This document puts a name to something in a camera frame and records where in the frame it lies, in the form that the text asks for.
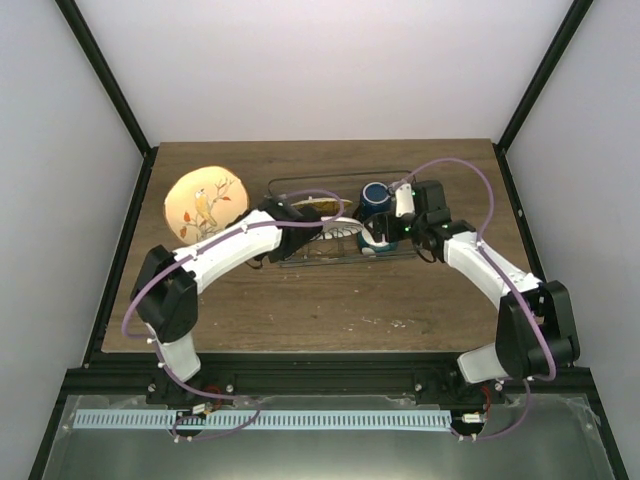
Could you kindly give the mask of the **blue ceramic mug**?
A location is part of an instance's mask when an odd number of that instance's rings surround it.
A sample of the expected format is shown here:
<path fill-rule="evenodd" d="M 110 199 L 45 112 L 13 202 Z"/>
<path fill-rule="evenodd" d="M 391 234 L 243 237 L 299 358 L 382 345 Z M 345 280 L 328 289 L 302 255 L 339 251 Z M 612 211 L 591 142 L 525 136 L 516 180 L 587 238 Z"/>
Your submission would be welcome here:
<path fill-rule="evenodd" d="M 388 186 L 382 182 L 370 182 L 360 192 L 354 218 L 364 222 L 375 214 L 388 212 L 391 204 Z"/>

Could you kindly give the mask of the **striped white blue plate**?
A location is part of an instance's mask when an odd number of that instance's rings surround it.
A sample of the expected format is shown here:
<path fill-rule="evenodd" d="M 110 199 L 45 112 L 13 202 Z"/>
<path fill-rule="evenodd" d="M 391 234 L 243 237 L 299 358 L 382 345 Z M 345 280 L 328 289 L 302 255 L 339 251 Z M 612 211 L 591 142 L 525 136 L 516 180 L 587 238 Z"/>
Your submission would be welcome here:
<path fill-rule="evenodd" d="M 313 241 L 336 240 L 352 235 L 357 235 L 364 229 L 364 225 L 353 218 L 349 217 L 330 217 L 323 216 L 322 231 L 311 239 Z"/>

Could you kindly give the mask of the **round woven bamboo tray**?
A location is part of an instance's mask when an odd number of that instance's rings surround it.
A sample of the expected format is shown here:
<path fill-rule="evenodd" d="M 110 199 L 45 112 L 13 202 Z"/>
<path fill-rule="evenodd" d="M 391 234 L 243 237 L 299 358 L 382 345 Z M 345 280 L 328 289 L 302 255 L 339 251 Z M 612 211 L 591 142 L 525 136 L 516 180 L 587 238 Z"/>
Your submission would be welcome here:
<path fill-rule="evenodd" d="M 348 199 L 342 199 L 343 209 L 347 211 L 353 202 Z M 340 211 L 340 204 L 337 199 L 332 197 L 311 197 L 299 200 L 291 204 L 291 206 L 305 216 L 310 217 L 333 217 Z"/>

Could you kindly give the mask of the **round wooden plate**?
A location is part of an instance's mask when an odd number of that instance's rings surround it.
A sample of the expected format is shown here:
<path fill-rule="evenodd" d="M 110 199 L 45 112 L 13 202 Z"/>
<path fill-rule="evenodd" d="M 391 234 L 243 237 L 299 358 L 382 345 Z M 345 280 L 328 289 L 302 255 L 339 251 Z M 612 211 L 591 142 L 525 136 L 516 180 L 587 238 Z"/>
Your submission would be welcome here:
<path fill-rule="evenodd" d="M 206 166 L 179 178 L 165 196 L 164 219 L 184 245 L 221 232 L 250 207 L 242 180 L 222 166 Z"/>

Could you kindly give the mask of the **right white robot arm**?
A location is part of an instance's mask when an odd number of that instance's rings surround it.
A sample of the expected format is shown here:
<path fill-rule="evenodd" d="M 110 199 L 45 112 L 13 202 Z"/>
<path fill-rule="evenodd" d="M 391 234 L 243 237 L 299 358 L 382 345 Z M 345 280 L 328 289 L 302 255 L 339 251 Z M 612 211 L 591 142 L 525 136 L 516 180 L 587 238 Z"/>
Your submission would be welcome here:
<path fill-rule="evenodd" d="M 452 219 L 440 182 L 371 182 L 361 190 L 355 216 L 364 226 L 363 253 L 408 241 L 425 262 L 439 261 L 465 276 L 496 308 L 494 342 L 461 354 L 458 368 L 444 378 L 451 400 L 468 402 L 489 380 L 550 381 L 579 358 L 567 288 L 523 271 L 467 221 Z"/>

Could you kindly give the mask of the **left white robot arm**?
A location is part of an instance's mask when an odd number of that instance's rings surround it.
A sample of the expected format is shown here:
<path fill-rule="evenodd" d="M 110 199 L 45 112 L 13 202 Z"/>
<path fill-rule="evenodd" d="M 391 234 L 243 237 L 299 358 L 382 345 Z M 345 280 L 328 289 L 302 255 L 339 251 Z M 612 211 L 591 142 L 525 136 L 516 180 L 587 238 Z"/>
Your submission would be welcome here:
<path fill-rule="evenodd" d="M 137 314 L 145 324 L 159 363 L 172 374 L 168 388 L 178 401 L 194 403 L 204 392 L 192 335 L 199 296 L 251 259 L 275 263 L 291 257 L 322 227 L 315 208 L 268 198 L 207 240 L 174 251 L 159 245 L 147 253 L 125 319 Z"/>

